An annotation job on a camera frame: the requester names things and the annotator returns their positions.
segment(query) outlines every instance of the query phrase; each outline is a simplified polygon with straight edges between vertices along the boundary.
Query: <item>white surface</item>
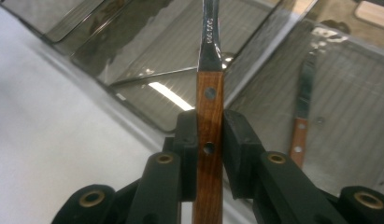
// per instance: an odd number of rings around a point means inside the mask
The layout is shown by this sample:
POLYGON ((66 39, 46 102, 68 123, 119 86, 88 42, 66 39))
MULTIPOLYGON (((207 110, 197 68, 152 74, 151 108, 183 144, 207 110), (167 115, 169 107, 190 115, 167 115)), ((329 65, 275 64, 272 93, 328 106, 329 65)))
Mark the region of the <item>white surface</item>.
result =
MULTIPOLYGON (((121 189, 163 142, 0 8, 0 224, 51 223, 80 188, 121 189)), ((224 224, 255 223, 228 191, 223 210, 224 224)))

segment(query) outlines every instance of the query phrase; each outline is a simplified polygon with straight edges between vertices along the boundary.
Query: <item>clear acrylic sheet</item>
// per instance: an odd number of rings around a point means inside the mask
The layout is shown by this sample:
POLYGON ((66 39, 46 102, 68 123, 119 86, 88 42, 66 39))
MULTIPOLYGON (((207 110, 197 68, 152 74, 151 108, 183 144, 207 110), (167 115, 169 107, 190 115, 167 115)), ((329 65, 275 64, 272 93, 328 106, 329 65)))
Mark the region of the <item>clear acrylic sheet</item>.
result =
MULTIPOLYGON (((223 68, 235 56, 242 54, 240 50, 250 39, 260 41, 257 47, 245 48, 245 51, 253 52, 249 53, 251 60, 240 68, 250 66, 249 63, 253 63, 252 60, 262 54, 261 51, 267 48, 273 35, 277 34, 280 25, 289 16, 290 11, 284 10, 284 7, 291 5, 292 1, 280 4, 277 13, 272 13, 272 20, 262 25, 269 13, 274 11, 272 7, 254 1, 220 1, 223 68), (262 26, 261 31, 256 32, 259 26, 262 26)), ((191 1, 152 44, 133 60, 130 60, 129 52, 138 48, 135 40, 123 48, 109 46, 112 43, 110 41, 119 38, 119 30, 116 29, 113 29, 116 33, 103 45, 96 44, 100 35, 92 37, 76 51, 72 60, 108 85, 142 119, 162 131, 171 132, 175 128, 178 113, 194 108, 201 19, 201 2, 191 1)), ((231 92, 242 78, 243 73, 239 72, 233 71, 233 75, 226 75, 226 83, 229 83, 226 91, 231 92)))
POLYGON ((288 153, 301 66, 313 48, 304 171, 334 195, 353 185, 384 193, 384 50, 304 20, 230 108, 248 118, 265 149, 288 153))

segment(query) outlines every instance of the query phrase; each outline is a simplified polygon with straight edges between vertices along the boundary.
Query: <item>brass insert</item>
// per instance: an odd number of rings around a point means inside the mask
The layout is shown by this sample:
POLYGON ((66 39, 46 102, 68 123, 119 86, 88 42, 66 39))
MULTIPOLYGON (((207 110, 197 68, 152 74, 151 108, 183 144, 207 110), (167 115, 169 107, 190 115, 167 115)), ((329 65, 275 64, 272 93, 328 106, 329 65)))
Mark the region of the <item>brass insert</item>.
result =
POLYGON ((93 207, 101 203, 105 199, 105 193, 100 189, 93 189, 83 194, 78 200, 82 207, 93 207))
POLYGON ((171 155, 163 154, 156 158, 156 161, 161 164, 170 163, 174 158, 171 155))
POLYGON ((270 160, 273 163, 277 163, 277 164, 282 164, 282 163, 284 163, 286 161, 285 158, 282 155, 279 155, 279 154, 270 154, 270 155, 268 155, 268 160, 270 160))
POLYGON ((375 195, 365 192, 365 191, 359 191, 354 194, 354 198, 361 204, 365 205, 366 207, 372 208, 372 209, 383 209, 384 203, 375 195))

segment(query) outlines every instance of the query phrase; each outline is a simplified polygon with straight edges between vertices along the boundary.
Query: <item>wooden handle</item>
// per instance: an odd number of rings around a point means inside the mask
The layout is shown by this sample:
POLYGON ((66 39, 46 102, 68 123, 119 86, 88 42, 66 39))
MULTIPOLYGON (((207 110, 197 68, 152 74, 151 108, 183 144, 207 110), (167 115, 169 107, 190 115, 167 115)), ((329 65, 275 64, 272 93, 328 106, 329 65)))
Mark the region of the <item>wooden handle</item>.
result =
POLYGON ((223 117, 223 73, 198 72, 198 165, 197 198, 193 224, 221 224, 222 161, 221 123, 223 117))
POLYGON ((306 153, 307 124, 306 119, 295 119, 293 126, 290 155, 300 168, 303 166, 303 160, 306 153))

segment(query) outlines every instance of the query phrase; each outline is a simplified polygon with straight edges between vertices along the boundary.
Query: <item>black plastic part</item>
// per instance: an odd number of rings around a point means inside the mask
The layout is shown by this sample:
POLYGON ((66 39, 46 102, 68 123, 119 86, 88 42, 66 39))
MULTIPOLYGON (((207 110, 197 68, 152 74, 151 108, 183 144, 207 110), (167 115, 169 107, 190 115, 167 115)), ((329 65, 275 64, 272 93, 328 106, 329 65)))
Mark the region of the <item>black plastic part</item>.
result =
POLYGON ((182 112, 178 115, 174 139, 166 138, 164 143, 172 142, 174 153, 181 158, 182 201, 192 202, 196 197, 197 182, 197 114, 195 110, 182 112))
POLYGON ((172 152, 150 156, 126 223, 179 223, 180 195, 179 156, 172 152))
POLYGON ((66 201, 52 224, 103 224, 114 199, 115 191, 109 186, 90 185, 80 189, 66 201))
POLYGON ((243 115, 232 110, 223 115, 223 163, 233 197, 253 198, 253 167, 265 150, 243 115))
POLYGON ((338 210, 349 223, 384 224, 384 195, 365 187, 343 188, 338 210))
POLYGON ((115 194, 115 201, 110 209, 105 224, 124 224, 129 215, 131 204, 138 188, 139 179, 120 189, 115 194))
POLYGON ((287 155, 263 153, 257 172, 279 223, 347 223, 287 155))
POLYGON ((262 180, 255 178, 255 194, 253 197, 253 214, 259 224, 279 224, 279 215, 268 197, 262 180))
POLYGON ((163 152, 173 151, 174 137, 165 137, 163 144, 163 152))
POLYGON ((330 193, 328 193, 328 192, 326 192, 326 191, 324 191, 324 190, 322 190, 322 189, 320 189, 320 193, 326 198, 326 200, 328 200, 328 202, 335 208, 335 209, 337 209, 337 205, 338 205, 338 201, 339 201, 339 199, 336 197, 336 196, 334 196, 334 195, 332 195, 332 194, 330 194, 330 193))

